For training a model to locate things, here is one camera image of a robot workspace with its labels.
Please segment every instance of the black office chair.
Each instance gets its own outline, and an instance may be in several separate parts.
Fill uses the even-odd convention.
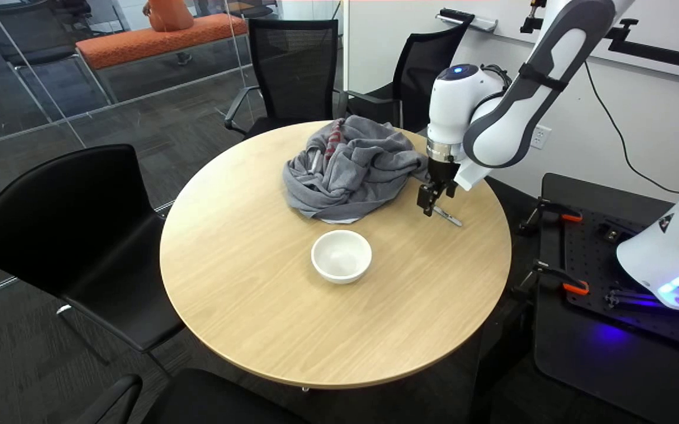
[[[51,9],[75,34],[75,38],[100,36],[92,34],[88,20],[92,7],[88,0],[46,0]]]
[[[395,81],[372,91],[348,91],[348,114],[395,123],[420,132],[429,123],[437,76],[450,66],[470,21],[441,34],[410,34],[396,62]]]
[[[151,348],[181,320],[161,283],[161,229],[132,147],[67,153],[0,192],[0,270],[80,309],[165,371]],[[108,364],[70,306],[58,316]]]
[[[47,117],[51,114],[21,76],[28,64],[42,66],[73,60],[80,74],[105,91],[94,74],[88,68],[88,64],[75,49],[75,34],[67,28],[67,23],[54,14],[51,3],[0,5],[0,23],[5,26],[0,26],[0,56],[8,62],[14,77]]]
[[[143,392],[138,375],[119,379],[103,393],[75,422],[107,424],[107,417],[117,422],[130,422],[134,400]],[[218,424],[308,424],[296,412],[203,371],[181,371],[153,400],[143,424],[190,424],[190,422],[218,422]]]
[[[292,123],[332,117],[338,21],[250,20],[249,26],[258,86],[236,96],[225,127],[255,136]],[[235,121],[255,90],[265,96],[268,115],[244,129]]]

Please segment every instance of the cable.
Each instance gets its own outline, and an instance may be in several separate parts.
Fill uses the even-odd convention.
[[[585,74],[591,76],[592,91],[595,91],[599,106],[604,109],[609,123],[616,127],[616,132],[618,132],[618,136],[620,136],[624,157],[626,157],[627,167],[631,167],[637,177],[641,177],[641,179],[651,182],[654,187],[658,187],[660,192],[667,192],[667,194],[678,194],[678,195],[679,195],[679,192],[658,183],[657,179],[651,179],[649,175],[640,173],[640,169],[631,162],[626,135],[624,135],[624,129],[618,127],[613,114],[606,109],[606,103],[604,103],[604,100],[602,100],[602,95],[599,95],[599,90],[596,90],[596,82],[595,82],[595,76],[592,76],[591,62],[583,62],[583,66],[585,66]]]

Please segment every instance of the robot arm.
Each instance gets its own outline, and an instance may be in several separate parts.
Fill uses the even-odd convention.
[[[583,62],[633,0],[548,0],[546,34],[510,86],[495,68],[450,66],[431,90],[429,179],[418,206],[431,215],[456,183],[471,189],[495,167],[517,166]],[[665,306],[679,312],[679,203],[616,248],[618,263]]]
[[[532,135],[583,62],[633,0],[550,0],[546,26],[519,77],[502,90],[494,68],[447,68],[431,90],[429,182],[418,206],[431,215],[456,183],[471,189],[495,167],[517,166]]]

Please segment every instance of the table top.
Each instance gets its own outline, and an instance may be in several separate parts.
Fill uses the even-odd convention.
[[[167,215],[161,270],[186,328],[235,366],[308,389],[372,386],[482,328],[507,283],[510,227],[488,183],[438,203],[457,229],[426,216],[408,179],[395,203],[342,227],[370,241],[368,273],[325,283],[310,253],[338,227],[290,210],[281,177],[323,126],[281,127],[209,162]],[[423,136],[407,136],[423,150]]]

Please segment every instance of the gray cloth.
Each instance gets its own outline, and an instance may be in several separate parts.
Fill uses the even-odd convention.
[[[391,203],[426,157],[396,129],[349,115],[318,129],[284,169],[292,210],[315,220],[361,220]]]

